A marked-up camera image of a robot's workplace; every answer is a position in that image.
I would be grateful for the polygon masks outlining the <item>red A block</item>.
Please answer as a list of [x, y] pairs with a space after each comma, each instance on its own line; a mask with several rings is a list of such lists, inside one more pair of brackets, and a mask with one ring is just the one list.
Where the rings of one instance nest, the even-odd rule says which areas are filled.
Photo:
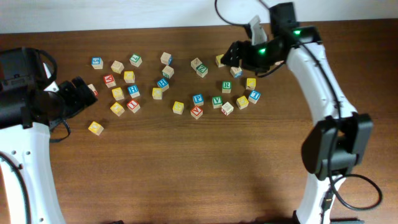
[[203, 115], [203, 110], [199, 106], [194, 106], [190, 110], [190, 114], [195, 118], [199, 119]]

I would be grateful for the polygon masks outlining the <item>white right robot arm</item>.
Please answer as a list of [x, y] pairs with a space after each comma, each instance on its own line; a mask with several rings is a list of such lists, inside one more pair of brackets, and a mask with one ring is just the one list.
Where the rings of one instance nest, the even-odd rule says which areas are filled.
[[253, 71], [257, 77], [282, 66], [293, 73], [310, 108], [313, 129], [302, 144], [307, 183], [291, 221], [330, 223], [333, 203], [342, 199], [340, 186], [363, 160], [373, 122], [368, 114], [359, 114], [342, 92], [318, 29], [302, 27], [291, 2], [268, 11], [273, 38], [268, 39], [260, 19], [253, 17], [243, 25], [248, 40], [233, 42], [221, 63]]

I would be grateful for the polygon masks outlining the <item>yellow S block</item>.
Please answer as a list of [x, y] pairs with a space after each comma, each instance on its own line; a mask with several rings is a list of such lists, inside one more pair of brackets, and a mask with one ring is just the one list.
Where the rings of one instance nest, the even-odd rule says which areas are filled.
[[175, 114], [182, 114], [184, 111], [184, 103], [175, 101], [172, 110]]

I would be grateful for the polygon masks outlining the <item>green R block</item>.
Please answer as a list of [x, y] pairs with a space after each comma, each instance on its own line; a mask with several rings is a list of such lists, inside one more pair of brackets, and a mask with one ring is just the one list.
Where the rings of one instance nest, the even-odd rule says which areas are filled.
[[222, 93], [231, 93], [231, 89], [232, 89], [231, 82], [227, 82], [227, 81], [222, 82], [222, 86], [221, 86]]

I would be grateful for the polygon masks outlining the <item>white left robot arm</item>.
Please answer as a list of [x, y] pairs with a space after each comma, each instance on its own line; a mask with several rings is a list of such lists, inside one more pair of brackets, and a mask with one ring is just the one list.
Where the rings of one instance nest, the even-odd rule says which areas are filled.
[[1, 52], [1, 172], [12, 223], [64, 223], [52, 168], [50, 136], [97, 100], [81, 77], [56, 83], [44, 50]]

